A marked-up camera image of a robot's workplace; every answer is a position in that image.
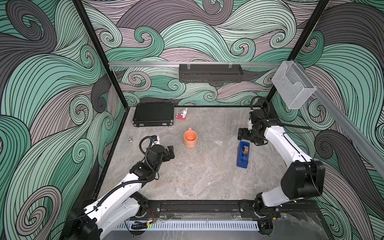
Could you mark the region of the blue tape dispenser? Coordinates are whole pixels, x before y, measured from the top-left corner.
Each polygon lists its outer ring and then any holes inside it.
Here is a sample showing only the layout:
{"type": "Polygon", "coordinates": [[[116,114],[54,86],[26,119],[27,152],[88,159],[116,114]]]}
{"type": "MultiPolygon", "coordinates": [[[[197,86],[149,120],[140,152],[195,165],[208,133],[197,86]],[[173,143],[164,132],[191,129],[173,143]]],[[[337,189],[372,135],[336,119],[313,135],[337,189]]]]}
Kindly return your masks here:
{"type": "Polygon", "coordinates": [[[246,169],[249,163],[250,144],[240,141],[237,153],[237,167],[246,169]]]}

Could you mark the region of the orange ceramic mug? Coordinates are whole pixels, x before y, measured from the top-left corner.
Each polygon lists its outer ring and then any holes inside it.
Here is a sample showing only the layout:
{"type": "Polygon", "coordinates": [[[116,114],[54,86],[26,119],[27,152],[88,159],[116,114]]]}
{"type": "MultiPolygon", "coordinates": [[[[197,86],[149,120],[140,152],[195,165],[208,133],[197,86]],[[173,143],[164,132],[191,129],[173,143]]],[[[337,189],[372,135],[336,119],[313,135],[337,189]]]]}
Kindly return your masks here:
{"type": "Polygon", "coordinates": [[[197,144],[198,134],[189,128],[183,135],[184,144],[188,148],[193,148],[197,144]]]}

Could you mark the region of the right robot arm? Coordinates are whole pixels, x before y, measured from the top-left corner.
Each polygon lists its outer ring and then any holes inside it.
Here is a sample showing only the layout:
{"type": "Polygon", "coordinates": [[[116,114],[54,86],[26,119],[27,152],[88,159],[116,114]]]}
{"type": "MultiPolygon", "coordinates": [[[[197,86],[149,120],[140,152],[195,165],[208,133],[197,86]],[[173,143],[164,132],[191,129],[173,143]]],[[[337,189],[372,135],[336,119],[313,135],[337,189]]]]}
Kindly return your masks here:
{"type": "Polygon", "coordinates": [[[319,197],[323,193],[326,168],[321,161],[313,160],[288,136],[284,127],[310,130],[310,127],[283,124],[276,119],[250,120],[247,128],[239,128],[238,140],[256,146],[272,144],[287,167],[280,185],[260,193],[261,207],[277,207],[300,199],[319,197]]]}

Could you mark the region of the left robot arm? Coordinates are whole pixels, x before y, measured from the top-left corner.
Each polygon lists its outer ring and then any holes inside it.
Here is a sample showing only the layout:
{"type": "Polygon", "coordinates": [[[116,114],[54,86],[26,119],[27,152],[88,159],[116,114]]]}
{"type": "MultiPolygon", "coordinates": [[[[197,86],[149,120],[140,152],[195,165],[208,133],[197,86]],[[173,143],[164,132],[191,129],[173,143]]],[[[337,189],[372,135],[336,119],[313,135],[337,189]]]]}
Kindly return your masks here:
{"type": "Polygon", "coordinates": [[[85,208],[70,212],[61,240],[102,240],[123,221],[146,214],[148,199],[140,189],[155,180],[162,163],[175,158],[174,147],[153,145],[122,182],[85,208]]]}

